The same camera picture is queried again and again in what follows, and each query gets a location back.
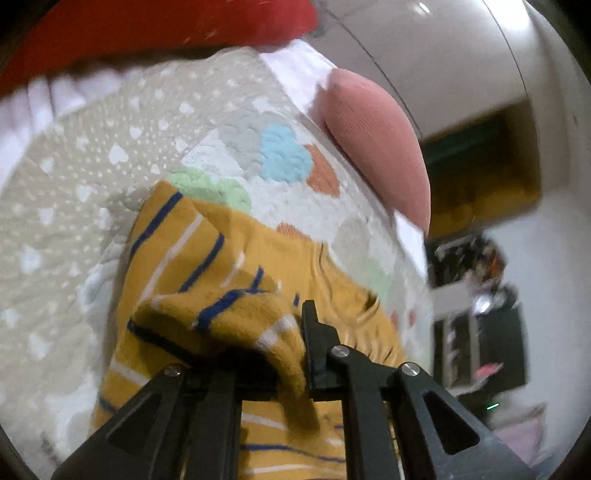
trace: quilted blanket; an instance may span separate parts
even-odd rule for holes
[[[127,234],[160,178],[327,242],[430,367],[424,280],[373,193],[258,54],[168,61],[38,137],[0,197],[0,423],[40,478],[87,435]]]

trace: white wall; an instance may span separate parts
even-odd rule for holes
[[[579,155],[571,158],[571,187],[591,213],[591,84],[574,58],[571,58],[577,77],[574,111],[578,136],[574,139]]]
[[[517,63],[535,118],[544,193],[569,182],[569,115],[563,95],[568,48],[542,15],[523,0],[483,0]],[[567,58],[567,67],[572,63]]]
[[[527,335],[530,381],[503,403],[547,403],[543,449],[561,461],[591,415],[591,216],[569,190],[496,226]]]

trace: pink pillow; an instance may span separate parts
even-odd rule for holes
[[[402,212],[428,233],[431,190],[408,118],[386,90],[335,69],[320,96],[326,126],[389,212]]]

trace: striped fabric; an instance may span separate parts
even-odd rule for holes
[[[243,404],[241,477],[344,478],[340,403],[313,404],[306,395],[298,315],[313,299],[342,339],[398,365],[398,336],[374,296],[330,262],[325,245],[195,202],[166,182],[154,187],[129,244],[119,338],[93,428],[166,365],[250,346],[267,356],[282,388],[278,401]]]

